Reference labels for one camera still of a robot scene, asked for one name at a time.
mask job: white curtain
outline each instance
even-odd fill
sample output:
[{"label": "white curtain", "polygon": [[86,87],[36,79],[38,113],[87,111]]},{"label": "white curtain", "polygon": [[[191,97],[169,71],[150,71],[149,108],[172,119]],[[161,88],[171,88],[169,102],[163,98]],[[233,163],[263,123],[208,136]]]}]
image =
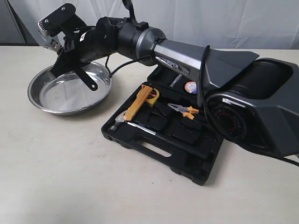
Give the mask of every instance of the white curtain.
[{"label": "white curtain", "polygon": [[[88,25],[128,17],[121,0],[9,0],[39,44],[37,22],[64,3]],[[299,49],[299,0],[132,0],[138,21],[167,38],[212,48]]]}]

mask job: pliers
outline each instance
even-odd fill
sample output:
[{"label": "pliers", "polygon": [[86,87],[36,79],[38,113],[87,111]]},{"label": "pliers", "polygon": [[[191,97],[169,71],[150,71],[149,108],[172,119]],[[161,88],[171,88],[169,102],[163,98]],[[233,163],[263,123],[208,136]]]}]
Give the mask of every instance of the pliers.
[{"label": "pliers", "polygon": [[177,104],[167,104],[170,108],[172,108],[175,111],[181,112],[183,114],[183,117],[187,117],[191,120],[194,119],[194,116],[192,114],[198,114],[199,110],[194,109],[192,106],[185,107],[182,105]]}]

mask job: metal bowl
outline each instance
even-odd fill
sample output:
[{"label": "metal bowl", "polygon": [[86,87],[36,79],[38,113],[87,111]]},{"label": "metal bowl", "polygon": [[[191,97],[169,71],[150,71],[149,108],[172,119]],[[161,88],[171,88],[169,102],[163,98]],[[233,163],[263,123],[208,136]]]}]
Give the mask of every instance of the metal bowl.
[{"label": "metal bowl", "polygon": [[55,78],[50,69],[39,72],[30,82],[28,98],[37,108],[60,116],[80,114],[92,109],[110,92],[112,79],[107,69],[96,62],[83,67],[83,70],[98,84],[91,91],[74,72]]}]

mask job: black plastic tool case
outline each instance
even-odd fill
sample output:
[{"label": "black plastic tool case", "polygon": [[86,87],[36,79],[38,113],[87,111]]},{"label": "black plastic tool case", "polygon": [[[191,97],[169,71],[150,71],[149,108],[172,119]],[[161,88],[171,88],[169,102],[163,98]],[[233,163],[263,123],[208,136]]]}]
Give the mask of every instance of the black plastic tool case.
[{"label": "black plastic tool case", "polygon": [[[187,153],[126,123],[123,123],[114,132],[109,130],[115,123],[115,118],[131,106],[141,87],[129,97],[102,127],[102,133],[108,140],[113,140],[125,148],[133,148],[142,152],[169,166],[173,172],[190,178],[196,184],[203,185],[210,175],[223,138],[209,128],[201,111],[199,114],[194,115],[194,120],[197,121],[195,122],[183,117],[181,113],[167,106],[167,103],[173,103],[197,108],[197,96],[185,91],[185,84],[189,81],[187,78],[182,77],[173,88],[169,87],[176,76],[177,73],[164,67],[157,67],[150,74],[148,81],[143,84],[158,89],[160,97],[153,108],[145,102],[132,122],[179,140],[183,144],[190,145],[190,147],[197,149],[202,157]],[[144,142],[170,153],[171,156],[164,157],[150,150],[143,146],[142,143]]]}]

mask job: white table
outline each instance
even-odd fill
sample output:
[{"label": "white table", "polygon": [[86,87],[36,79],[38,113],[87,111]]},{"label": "white table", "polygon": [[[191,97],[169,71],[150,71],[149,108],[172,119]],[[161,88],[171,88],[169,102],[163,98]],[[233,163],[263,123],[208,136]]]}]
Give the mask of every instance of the white table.
[{"label": "white table", "polygon": [[[299,63],[296,50],[255,52]],[[27,86],[55,59],[41,47],[0,47],[1,224],[299,222],[295,166],[224,142],[201,187],[102,136],[102,125],[154,67],[120,70],[108,99],[84,115],[57,117],[33,107]],[[109,66],[125,61],[113,55]]]}]

